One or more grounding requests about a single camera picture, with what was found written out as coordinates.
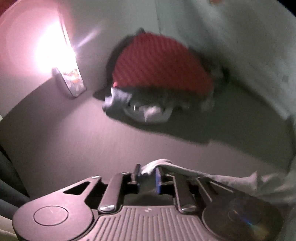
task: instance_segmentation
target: light fixture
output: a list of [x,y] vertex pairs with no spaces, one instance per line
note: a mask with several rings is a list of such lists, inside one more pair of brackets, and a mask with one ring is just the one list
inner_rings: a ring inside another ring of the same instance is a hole
[[86,90],[76,62],[76,54],[60,15],[59,21],[53,23],[39,40],[36,60],[40,71],[57,69],[70,93],[77,97]]

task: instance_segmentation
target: bright light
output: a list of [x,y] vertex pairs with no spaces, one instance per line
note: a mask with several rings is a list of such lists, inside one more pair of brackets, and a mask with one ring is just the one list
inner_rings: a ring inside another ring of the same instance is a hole
[[36,62],[41,72],[57,67],[60,72],[77,69],[74,50],[66,43],[60,22],[52,24],[39,39]]

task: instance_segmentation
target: gray fabric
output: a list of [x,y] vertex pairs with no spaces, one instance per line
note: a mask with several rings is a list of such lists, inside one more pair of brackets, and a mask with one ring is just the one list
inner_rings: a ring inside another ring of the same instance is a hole
[[212,106],[212,96],[200,101],[196,96],[185,92],[111,88],[111,95],[105,98],[103,110],[113,118],[126,114],[137,122],[150,124],[166,122],[172,110],[176,108],[185,111],[199,111],[208,110]]
[[27,194],[27,191],[12,163],[4,156],[2,152],[0,152],[0,177],[3,182],[7,183],[15,190],[21,192],[22,194]]
[[18,190],[26,190],[14,167],[0,152],[0,215],[12,219],[18,207],[29,201],[29,198]]
[[17,209],[18,208],[16,206],[0,199],[0,216],[3,216],[8,219],[12,219]]
[[0,195],[2,200],[9,202],[16,207],[20,207],[29,201],[28,197],[13,189],[2,180],[0,180]]

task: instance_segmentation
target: screw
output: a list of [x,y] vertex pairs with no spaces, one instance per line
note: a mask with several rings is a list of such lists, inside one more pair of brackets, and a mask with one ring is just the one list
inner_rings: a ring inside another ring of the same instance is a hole
[[192,213],[196,210],[196,206],[192,204],[186,204],[183,207],[181,207],[181,210],[185,213]]
[[112,212],[114,209],[115,209],[114,205],[104,205],[104,206],[100,207],[100,210],[102,212],[106,212],[106,213]]

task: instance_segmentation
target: white cloth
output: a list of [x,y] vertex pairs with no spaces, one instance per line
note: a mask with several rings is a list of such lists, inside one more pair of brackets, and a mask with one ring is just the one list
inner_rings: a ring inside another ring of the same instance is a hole
[[265,98],[296,114],[296,18],[276,0],[156,0],[160,33],[205,56]]
[[142,174],[151,174],[158,166],[164,166],[171,172],[185,176],[207,176],[217,182],[233,187],[249,195],[256,196],[279,207],[289,206],[283,229],[277,241],[296,241],[296,171],[291,169],[288,175],[271,174],[259,176],[256,172],[249,177],[229,177],[211,175],[174,165],[170,160],[152,161],[142,167]]

